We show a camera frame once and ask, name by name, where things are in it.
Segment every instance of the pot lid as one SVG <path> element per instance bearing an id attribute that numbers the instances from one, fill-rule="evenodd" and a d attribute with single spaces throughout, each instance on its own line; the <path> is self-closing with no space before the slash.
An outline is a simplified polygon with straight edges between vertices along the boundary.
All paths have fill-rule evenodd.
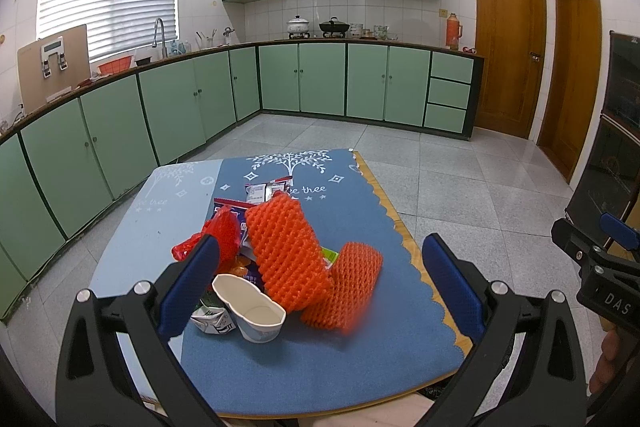
<path id="1" fill-rule="evenodd" d="M 346 22 L 342 22 L 338 20 L 338 17 L 331 17 L 331 19 L 329 19 L 327 22 L 323 22 L 322 24 L 344 24 L 347 25 L 348 24 Z"/>
<path id="2" fill-rule="evenodd" d="M 309 24 L 309 21 L 306 20 L 306 19 L 303 19 L 302 17 L 300 17 L 300 15 L 296 15 L 296 18 L 295 19 L 291 19 L 287 24 L 296 24 L 296 23 L 301 23 L 301 22 Z"/>

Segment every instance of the finger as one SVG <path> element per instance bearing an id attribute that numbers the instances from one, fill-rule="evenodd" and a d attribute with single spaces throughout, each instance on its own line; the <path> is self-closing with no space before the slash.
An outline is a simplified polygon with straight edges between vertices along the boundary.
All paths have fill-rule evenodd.
<path id="1" fill-rule="evenodd" d="M 589 391 L 591 391 L 591 394 L 596 394 L 599 393 L 602 388 L 604 388 L 604 383 L 601 382 L 597 375 L 594 373 L 591 376 L 591 380 L 589 380 Z"/>
<path id="2" fill-rule="evenodd" d="M 600 357 L 596 364 L 594 375 L 602 383 L 609 383 L 616 376 L 616 368 L 604 356 Z"/>
<path id="3" fill-rule="evenodd" d="M 602 341 L 602 354 L 609 362 L 613 362 L 620 352 L 620 337 L 616 330 L 611 330 Z"/>

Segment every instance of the green cabinet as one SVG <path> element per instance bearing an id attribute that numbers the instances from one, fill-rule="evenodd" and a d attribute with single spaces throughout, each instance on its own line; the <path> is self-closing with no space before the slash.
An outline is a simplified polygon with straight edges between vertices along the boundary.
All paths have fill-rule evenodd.
<path id="1" fill-rule="evenodd" d="M 344 115 L 345 48 L 337 42 L 298 45 L 300 111 Z"/>
<path id="2" fill-rule="evenodd" d="M 80 97 L 98 162 L 115 198 L 158 167 L 135 75 Z"/>
<path id="3" fill-rule="evenodd" d="M 457 80 L 465 84 L 471 84 L 474 72 L 474 60 L 469 57 L 460 57 L 448 53 L 433 52 L 431 64 L 431 76 Z"/>
<path id="4" fill-rule="evenodd" d="M 205 139 L 236 123 L 228 52 L 193 59 Z"/>
<path id="5" fill-rule="evenodd" d="M 389 48 L 385 120 L 422 126 L 431 52 Z"/>
<path id="6" fill-rule="evenodd" d="M 248 117 L 260 109 L 258 72 L 255 64 L 255 48 L 242 48 L 229 52 L 236 119 Z"/>
<path id="7" fill-rule="evenodd" d="M 462 132 L 466 111 L 443 105 L 427 104 L 424 126 L 441 131 Z"/>
<path id="8" fill-rule="evenodd" d="M 33 172 L 68 237 L 113 201 L 84 126 L 79 100 L 21 131 Z"/>
<path id="9" fill-rule="evenodd" d="M 0 243 L 22 275 L 30 279 L 65 239 L 31 178 L 17 135 L 0 145 L 0 172 Z M 12 270 L 6 277 L 4 273 L 0 263 L 0 286 L 14 284 Z"/>
<path id="10" fill-rule="evenodd" d="M 349 44 L 347 116 L 383 120 L 387 46 Z"/>
<path id="11" fill-rule="evenodd" d="M 258 56 L 262 108 L 299 111 L 298 46 L 296 44 L 260 46 Z"/>
<path id="12" fill-rule="evenodd" d="M 469 102 L 469 89 L 470 86 L 468 84 L 432 78 L 429 82 L 427 100 L 428 102 L 466 109 Z"/>
<path id="13" fill-rule="evenodd" d="M 143 71 L 140 88 L 160 165 L 205 142 L 198 88 L 190 60 Z"/>
<path id="14" fill-rule="evenodd" d="M 26 281 L 0 246 L 0 316 L 4 315 L 25 286 Z"/>

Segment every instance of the orange thermos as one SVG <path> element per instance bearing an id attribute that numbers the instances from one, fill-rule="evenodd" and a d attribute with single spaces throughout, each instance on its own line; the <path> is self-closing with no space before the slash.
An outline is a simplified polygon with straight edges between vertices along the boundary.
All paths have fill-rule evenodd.
<path id="1" fill-rule="evenodd" d="M 447 41 L 445 45 L 450 50 L 458 49 L 458 42 L 462 37 L 462 24 L 456 17 L 455 13 L 452 13 L 447 19 Z"/>

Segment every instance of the metal bolt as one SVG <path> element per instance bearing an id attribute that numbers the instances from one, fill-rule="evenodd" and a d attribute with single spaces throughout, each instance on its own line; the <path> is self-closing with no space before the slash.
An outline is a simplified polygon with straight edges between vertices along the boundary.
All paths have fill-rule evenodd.
<path id="1" fill-rule="evenodd" d="M 491 283 L 491 291 L 496 295 L 505 295 L 509 291 L 509 287 L 502 281 L 494 281 Z"/>
<path id="2" fill-rule="evenodd" d="M 91 292 L 89 290 L 80 290 L 76 295 L 76 300 L 78 302 L 87 302 L 91 297 Z"/>
<path id="3" fill-rule="evenodd" d="M 144 295 L 148 293 L 151 289 L 151 283 L 149 281 L 139 281 L 136 282 L 136 285 L 133 286 L 133 291 L 137 293 L 137 295 Z"/>
<path id="4" fill-rule="evenodd" d="M 560 290 L 553 290 L 551 292 L 551 298 L 557 302 L 558 304 L 562 304 L 564 302 L 564 300 L 566 299 L 564 297 L 564 293 L 562 293 Z"/>

